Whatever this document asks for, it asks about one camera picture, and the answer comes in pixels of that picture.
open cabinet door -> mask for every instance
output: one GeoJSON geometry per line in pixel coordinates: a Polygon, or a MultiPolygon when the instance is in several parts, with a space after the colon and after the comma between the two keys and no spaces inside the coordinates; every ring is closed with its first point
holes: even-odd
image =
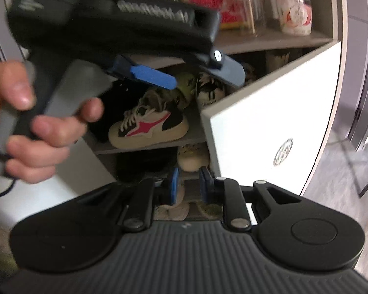
{"type": "Polygon", "coordinates": [[[331,42],[202,111],[216,175],[300,194],[325,137],[341,43],[331,42]]]}

floor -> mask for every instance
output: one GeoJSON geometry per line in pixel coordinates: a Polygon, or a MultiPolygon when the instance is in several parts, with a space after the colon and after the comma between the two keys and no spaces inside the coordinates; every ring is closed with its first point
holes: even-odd
{"type": "Polygon", "coordinates": [[[356,152],[349,141],[336,134],[329,137],[316,172],[304,193],[308,199],[354,218],[365,231],[363,253],[356,271],[368,279],[368,191],[360,199],[358,192],[368,181],[368,145],[356,152]]]}

door hinge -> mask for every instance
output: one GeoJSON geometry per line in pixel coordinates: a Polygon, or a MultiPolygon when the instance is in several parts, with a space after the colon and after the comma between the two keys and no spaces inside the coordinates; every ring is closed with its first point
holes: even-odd
{"type": "Polygon", "coordinates": [[[354,119],[358,120],[361,115],[361,108],[357,108],[356,112],[354,113],[354,119]]]}

white sole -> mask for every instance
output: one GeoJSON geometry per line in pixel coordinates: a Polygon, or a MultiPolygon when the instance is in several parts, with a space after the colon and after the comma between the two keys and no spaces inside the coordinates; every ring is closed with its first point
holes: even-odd
{"type": "Polygon", "coordinates": [[[165,143],[167,141],[177,140],[183,137],[189,130],[188,120],[185,116],[183,116],[183,121],[177,126],[162,132],[153,132],[151,138],[147,138],[146,136],[142,135],[133,137],[119,137],[118,130],[120,128],[120,124],[121,122],[117,122],[110,127],[109,141],[114,147],[123,150],[140,149],[157,143],[165,143]]]}

ribbed gray surface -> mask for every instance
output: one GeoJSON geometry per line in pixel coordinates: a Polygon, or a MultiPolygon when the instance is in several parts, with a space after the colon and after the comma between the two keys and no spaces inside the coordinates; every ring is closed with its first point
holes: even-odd
{"type": "Polygon", "coordinates": [[[101,263],[77,273],[21,271],[2,289],[16,294],[358,294],[368,282],[351,269],[309,276],[281,268],[252,238],[220,222],[156,221],[125,235],[101,263]]]}

